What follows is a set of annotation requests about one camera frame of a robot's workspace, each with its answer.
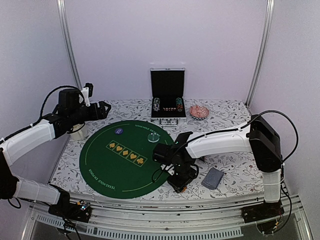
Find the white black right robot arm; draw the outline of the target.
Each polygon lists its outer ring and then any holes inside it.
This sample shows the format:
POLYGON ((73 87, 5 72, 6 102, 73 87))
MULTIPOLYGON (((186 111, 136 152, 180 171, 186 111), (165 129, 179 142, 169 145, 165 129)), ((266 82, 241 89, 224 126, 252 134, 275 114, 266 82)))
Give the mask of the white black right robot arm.
POLYGON ((250 123, 212 132, 180 133, 168 153, 174 169, 168 183, 180 193, 199 173, 195 166, 196 159, 233 152, 253 154, 262 174, 265 200, 259 206, 258 213, 262 218, 269 218, 278 210, 284 160, 280 136, 262 116, 254 116, 250 123))

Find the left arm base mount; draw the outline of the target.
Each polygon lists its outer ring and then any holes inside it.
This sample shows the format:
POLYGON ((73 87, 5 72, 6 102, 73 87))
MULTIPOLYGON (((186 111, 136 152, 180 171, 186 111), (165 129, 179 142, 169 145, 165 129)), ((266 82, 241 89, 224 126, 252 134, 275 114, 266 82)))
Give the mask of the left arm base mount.
POLYGON ((70 194, 62 191, 57 204, 49 206, 48 213, 67 220, 88 223, 92 208, 88 201, 79 200, 76 203, 70 202, 70 194))

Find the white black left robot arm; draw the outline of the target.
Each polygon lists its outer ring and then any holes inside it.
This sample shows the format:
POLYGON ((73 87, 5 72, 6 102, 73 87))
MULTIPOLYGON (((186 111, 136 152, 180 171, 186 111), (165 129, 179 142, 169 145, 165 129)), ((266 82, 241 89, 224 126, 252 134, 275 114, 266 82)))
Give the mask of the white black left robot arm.
POLYGON ((0 140, 0 198, 45 202, 54 205, 63 217, 70 217, 75 211, 74 205, 61 198, 61 190, 49 184, 15 176, 10 167, 38 146, 65 134, 75 133, 74 126, 106 119, 111 105, 105 101, 90 102, 93 95, 91 83, 87 83, 82 89, 62 85, 53 91, 59 92, 58 103, 53 112, 44 114, 44 109, 41 108, 36 122, 0 140))

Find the purple small blind button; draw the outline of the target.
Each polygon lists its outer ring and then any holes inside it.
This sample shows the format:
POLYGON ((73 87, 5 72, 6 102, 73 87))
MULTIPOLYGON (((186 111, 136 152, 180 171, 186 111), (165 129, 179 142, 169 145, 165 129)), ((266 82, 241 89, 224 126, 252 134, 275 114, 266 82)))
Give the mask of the purple small blind button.
POLYGON ((122 129, 122 128, 116 128, 115 129, 115 131, 114 131, 114 133, 116 134, 116 135, 121 135, 122 133, 124 132, 124 130, 122 129))

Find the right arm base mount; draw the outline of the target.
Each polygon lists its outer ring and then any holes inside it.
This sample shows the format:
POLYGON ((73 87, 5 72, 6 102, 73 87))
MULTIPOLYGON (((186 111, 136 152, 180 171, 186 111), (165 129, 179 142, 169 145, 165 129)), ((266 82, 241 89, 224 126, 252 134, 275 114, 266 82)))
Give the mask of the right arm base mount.
POLYGON ((258 231, 263 235, 273 235, 283 220, 285 213, 282 201, 262 203, 241 208, 241 217, 245 223, 257 223, 258 231))

